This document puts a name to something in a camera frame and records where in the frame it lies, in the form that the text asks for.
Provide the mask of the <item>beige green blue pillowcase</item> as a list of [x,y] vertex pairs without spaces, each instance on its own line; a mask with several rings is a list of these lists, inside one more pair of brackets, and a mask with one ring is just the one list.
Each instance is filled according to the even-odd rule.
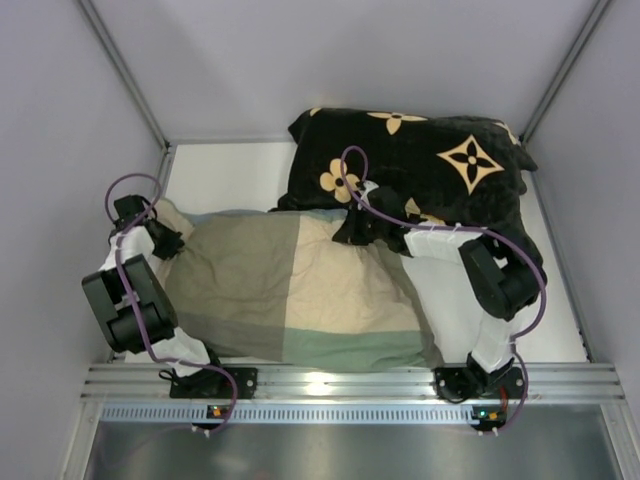
[[342,211],[156,211],[185,241],[159,270],[177,325],[217,354],[333,372],[442,364],[402,258],[335,242]]

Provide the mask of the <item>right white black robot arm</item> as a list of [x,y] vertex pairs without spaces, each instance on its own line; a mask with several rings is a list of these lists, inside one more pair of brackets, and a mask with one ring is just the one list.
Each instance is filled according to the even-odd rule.
[[524,308],[546,303],[546,275],[522,243],[508,233],[487,228],[413,222],[399,209],[395,192],[374,182],[347,189],[350,201],[338,241],[367,245],[383,241],[392,251],[461,266],[482,309],[480,329],[463,366],[436,371],[437,392],[450,403],[487,395],[525,395],[528,378],[517,351],[527,329],[510,323]]

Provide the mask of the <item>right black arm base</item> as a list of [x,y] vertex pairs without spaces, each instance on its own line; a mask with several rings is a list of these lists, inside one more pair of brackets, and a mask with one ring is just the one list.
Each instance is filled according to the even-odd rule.
[[522,371],[518,367],[486,373],[468,367],[441,367],[434,370],[435,389],[439,399],[449,403],[479,399],[519,398],[524,391]]

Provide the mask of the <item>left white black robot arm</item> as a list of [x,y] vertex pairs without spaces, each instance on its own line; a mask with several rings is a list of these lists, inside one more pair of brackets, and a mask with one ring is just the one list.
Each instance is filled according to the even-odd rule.
[[213,398],[229,386],[220,362],[203,342],[177,326],[177,314],[159,280],[159,268],[184,247],[182,234],[162,223],[140,195],[114,202],[110,251],[81,285],[110,348],[146,353],[167,367],[161,379],[173,398]]

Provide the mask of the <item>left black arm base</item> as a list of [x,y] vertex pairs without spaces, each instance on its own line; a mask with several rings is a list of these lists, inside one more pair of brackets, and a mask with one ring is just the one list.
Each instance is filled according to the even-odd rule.
[[[254,397],[258,370],[250,367],[225,367],[236,383],[237,398],[248,400]],[[199,370],[179,377],[174,370],[161,370],[158,376],[169,382],[169,397],[175,399],[231,399],[233,394],[230,380],[210,370]]]

